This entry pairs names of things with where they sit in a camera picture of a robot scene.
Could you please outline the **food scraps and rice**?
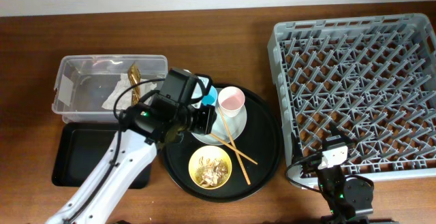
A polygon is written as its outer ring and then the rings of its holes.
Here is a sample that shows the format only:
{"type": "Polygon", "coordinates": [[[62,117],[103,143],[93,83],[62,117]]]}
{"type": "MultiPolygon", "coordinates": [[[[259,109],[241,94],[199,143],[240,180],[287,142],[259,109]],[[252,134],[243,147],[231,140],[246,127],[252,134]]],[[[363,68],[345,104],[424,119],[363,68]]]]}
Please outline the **food scraps and rice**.
{"type": "Polygon", "coordinates": [[[196,178],[201,187],[217,187],[228,175],[228,166],[222,159],[200,157],[198,163],[196,178]]]}

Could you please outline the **yellow bowl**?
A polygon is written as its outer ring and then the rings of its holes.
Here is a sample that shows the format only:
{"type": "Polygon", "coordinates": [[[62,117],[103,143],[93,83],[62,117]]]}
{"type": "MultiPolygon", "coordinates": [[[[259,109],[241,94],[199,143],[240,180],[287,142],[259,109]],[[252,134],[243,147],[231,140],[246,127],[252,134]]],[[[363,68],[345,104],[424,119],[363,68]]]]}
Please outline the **yellow bowl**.
{"type": "Polygon", "coordinates": [[[230,179],[230,176],[232,173],[232,162],[231,162],[230,156],[227,154],[226,151],[224,151],[224,149],[222,149],[218,146],[203,146],[203,147],[197,149],[197,151],[195,151],[192,154],[192,156],[189,160],[189,164],[188,164],[188,171],[189,171],[189,175],[190,175],[191,179],[200,188],[203,188],[206,190],[218,189],[219,187],[222,187],[230,179]],[[199,182],[196,178],[196,170],[198,168],[198,164],[199,164],[198,161],[199,161],[200,157],[204,157],[206,159],[207,158],[222,159],[227,164],[228,175],[227,175],[226,179],[217,187],[205,188],[205,187],[201,187],[199,185],[199,182]]]}

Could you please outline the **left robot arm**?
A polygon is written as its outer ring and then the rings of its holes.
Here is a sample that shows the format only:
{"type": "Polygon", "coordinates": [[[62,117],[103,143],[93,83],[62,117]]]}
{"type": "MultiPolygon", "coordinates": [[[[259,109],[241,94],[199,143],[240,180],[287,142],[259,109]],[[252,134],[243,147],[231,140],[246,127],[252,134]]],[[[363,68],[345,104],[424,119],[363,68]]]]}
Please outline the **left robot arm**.
{"type": "Polygon", "coordinates": [[[138,103],[119,114],[119,130],[100,162],[73,197],[48,223],[105,223],[135,178],[158,149],[189,131],[209,134],[215,107],[150,107],[138,103]]]}

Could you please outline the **grey plate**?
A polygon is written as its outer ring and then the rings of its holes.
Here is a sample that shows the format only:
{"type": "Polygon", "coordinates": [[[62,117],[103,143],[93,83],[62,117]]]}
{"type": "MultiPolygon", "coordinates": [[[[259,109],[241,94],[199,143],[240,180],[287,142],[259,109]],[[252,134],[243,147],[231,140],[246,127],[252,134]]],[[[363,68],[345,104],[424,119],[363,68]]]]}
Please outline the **grey plate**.
{"type": "MultiPolygon", "coordinates": [[[[213,124],[211,133],[213,133],[219,139],[222,139],[224,142],[227,142],[229,144],[230,139],[228,137],[227,131],[223,124],[222,117],[219,113],[219,105],[215,107],[215,112],[217,114],[217,118],[213,124]]],[[[227,123],[232,138],[235,140],[242,134],[247,124],[247,110],[245,105],[242,106],[241,110],[236,116],[229,117],[225,113],[223,113],[223,117],[227,123]]],[[[192,133],[192,136],[195,139],[205,144],[212,145],[212,146],[222,146],[222,143],[219,140],[216,140],[211,135],[200,135],[200,134],[192,133]]]]}

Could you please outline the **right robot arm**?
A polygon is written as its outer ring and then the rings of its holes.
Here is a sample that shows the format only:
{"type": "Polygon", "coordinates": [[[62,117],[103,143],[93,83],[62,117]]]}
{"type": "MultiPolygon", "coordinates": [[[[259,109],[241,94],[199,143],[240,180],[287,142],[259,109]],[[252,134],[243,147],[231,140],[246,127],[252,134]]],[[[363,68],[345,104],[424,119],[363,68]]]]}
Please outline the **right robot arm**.
{"type": "Polygon", "coordinates": [[[331,136],[322,140],[320,163],[315,166],[318,187],[330,208],[330,215],[323,216],[321,222],[369,223],[374,183],[363,176],[343,173],[341,165],[348,160],[354,142],[333,123],[329,123],[329,130],[331,136]]]}

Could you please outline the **pink cup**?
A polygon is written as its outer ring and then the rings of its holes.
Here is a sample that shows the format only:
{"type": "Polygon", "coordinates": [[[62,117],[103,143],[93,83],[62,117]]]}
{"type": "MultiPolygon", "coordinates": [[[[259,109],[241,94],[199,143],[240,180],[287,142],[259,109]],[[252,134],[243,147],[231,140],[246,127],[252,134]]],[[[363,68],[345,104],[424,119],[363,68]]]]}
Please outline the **pink cup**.
{"type": "Polygon", "coordinates": [[[218,92],[217,101],[226,116],[235,117],[245,104],[245,94],[235,86],[227,86],[218,92]]]}

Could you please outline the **blue cup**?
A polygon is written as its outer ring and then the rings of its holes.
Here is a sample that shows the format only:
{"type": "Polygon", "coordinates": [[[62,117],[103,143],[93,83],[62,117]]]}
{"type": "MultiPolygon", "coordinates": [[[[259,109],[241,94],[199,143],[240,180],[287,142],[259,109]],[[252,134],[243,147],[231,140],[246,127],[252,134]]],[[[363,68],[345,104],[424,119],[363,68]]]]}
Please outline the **blue cup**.
{"type": "Polygon", "coordinates": [[[202,105],[216,106],[218,92],[214,86],[210,87],[209,93],[202,98],[202,105]]]}

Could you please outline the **wooden chopstick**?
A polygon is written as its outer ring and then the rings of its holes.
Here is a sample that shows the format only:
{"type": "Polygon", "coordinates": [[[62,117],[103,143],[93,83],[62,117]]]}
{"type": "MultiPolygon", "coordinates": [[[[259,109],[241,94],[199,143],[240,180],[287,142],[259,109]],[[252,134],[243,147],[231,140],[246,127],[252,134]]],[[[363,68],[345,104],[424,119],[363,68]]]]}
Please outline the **wooden chopstick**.
{"type": "Polygon", "coordinates": [[[218,142],[222,143],[223,145],[225,145],[228,148],[230,148],[231,150],[233,150],[237,155],[240,155],[240,156],[244,157],[245,159],[247,159],[248,161],[258,165],[257,161],[254,161],[251,157],[248,157],[246,154],[242,153],[234,146],[231,146],[230,144],[228,144],[228,142],[223,141],[221,138],[217,137],[215,134],[211,133],[211,134],[209,134],[209,136],[211,136],[212,138],[216,139],[218,142]]]}
{"type": "MultiPolygon", "coordinates": [[[[223,121],[223,125],[224,125],[224,127],[225,127],[226,133],[227,133],[227,135],[228,135],[228,137],[229,137],[229,139],[230,139],[230,143],[231,143],[231,145],[232,145],[234,148],[236,148],[236,145],[235,145],[235,143],[234,143],[234,139],[233,139],[233,137],[232,137],[232,134],[230,133],[230,130],[229,130],[228,125],[227,125],[227,123],[226,123],[226,121],[225,121],[225,117],[224,117],[224,115],[223,115],[223,113],[222,113],[222,111],[221,111],[221,108],[218,108],[218,111],[219,111],[220,116],[221,116],[221,119],[222,119],[222,121],[223,121]]],[[[244,166],[244,164],[243,164],[243,162],[242,162],[242,159],[241,159],[241,157],[240,157],[240,155],[239,155],[238,153],[236,153],[236,158],[238,159],[238,162],[239,162],[240,168],[241,168],[241,170],[242,170],[242,172],[243,172],[243,175],[244,175],[244,177],[245,177],[245,180],[246,180],[247,184],[248,184],[248,185],[251,185],[251,181],[250,181],[250,179],[249,179],[249,176],[248,176],[248,174],[247,174],[247,171],[246,171],[246,169],[245,169],[245,166],[244,166]]]]}

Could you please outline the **white napkin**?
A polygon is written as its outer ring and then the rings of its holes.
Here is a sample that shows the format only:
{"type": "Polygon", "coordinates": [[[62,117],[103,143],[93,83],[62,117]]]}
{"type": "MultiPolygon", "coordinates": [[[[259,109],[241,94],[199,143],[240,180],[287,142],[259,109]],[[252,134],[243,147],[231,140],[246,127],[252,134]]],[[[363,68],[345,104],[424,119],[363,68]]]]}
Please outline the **white napkin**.
{"type": "MultiPolygon", "coordinates": [[[[111,94],[109,95],[108,98],[106,98],[106,100],[102,104],[102,108],[105,110],[112,110],[116,99],[125,89],[129,88],[130,86],[131,84],[127,77],[127,74],[121,74],[121,79],[117,82],[116,86],[110,90],[111,94]]],[[[149,91],[156,89],[157,83],[150,82],[146,84],[141,84],[139,87],[141,92],[140,96],[143,96],[149,91]]],[[[131,90],[130,90],[128,93],[124,94],[122,98],[120,98],[116,109],[117,110],[125,109],[131,105],[132,104],[131,104],[131,90]]]]}

